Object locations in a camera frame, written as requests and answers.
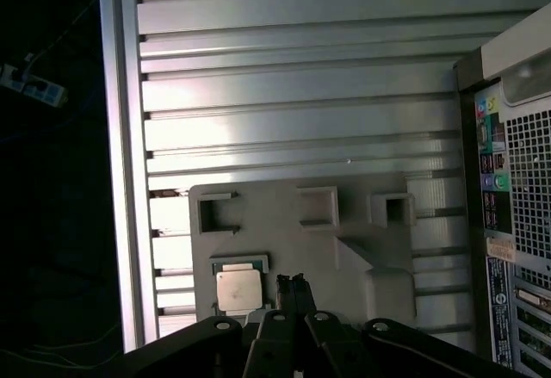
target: aluminum frame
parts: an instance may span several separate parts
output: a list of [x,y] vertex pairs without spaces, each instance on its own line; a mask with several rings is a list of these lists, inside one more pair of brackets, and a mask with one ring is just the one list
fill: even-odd
[[136,0],[100,0],[124,351],[158,338]]

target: bolt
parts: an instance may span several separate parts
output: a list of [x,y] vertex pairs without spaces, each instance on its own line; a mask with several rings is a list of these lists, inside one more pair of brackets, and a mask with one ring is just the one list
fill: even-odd
[[316,320],[328,320],[329,315],[327,313],[319,312],[314,315]]
[[220,330],[230,329],[230,324],[227,322],[220,322],[219,324],[216,324],[216,328]]
[[383,324],[382,322],[377,322],[375,325],[373,325],[373,329],[379,332],[386,332],[388,331],[388,325]]

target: white label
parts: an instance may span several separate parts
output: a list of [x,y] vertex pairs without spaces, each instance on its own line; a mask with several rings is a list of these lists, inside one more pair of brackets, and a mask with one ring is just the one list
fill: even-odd
[[515,263],[516,251],[515,242],[511,239],[486,238],[486,253],[491,257]]

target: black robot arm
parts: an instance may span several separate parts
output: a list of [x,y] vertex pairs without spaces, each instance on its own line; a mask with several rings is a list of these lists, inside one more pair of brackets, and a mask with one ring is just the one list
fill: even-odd
[[97,376],[213,378],[522,377],[390,319],[357,330],[317,310],[302,275],[278,276],[277,310],[244,327],[213,316],[95,370]]

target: label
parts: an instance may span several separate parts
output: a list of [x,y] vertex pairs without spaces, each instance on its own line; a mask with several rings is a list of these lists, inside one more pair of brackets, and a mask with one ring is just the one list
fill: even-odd
[[[499,121],[500,98],[497,85],[475,96],[482,213],[486,230],[511,234],[511,177],[505,151],[505,124]],[[489,249],[492,256],[510,257],[505,250]]]
[[492,236],[486,237],[486,253],[491,257],[515,263],[515,241],[513,239],[497,239]]
[[498,258],[486,257],[493,361],[512,369],[511,331],[509,329],[511,314],[509,312],[507,265],[506,262]]

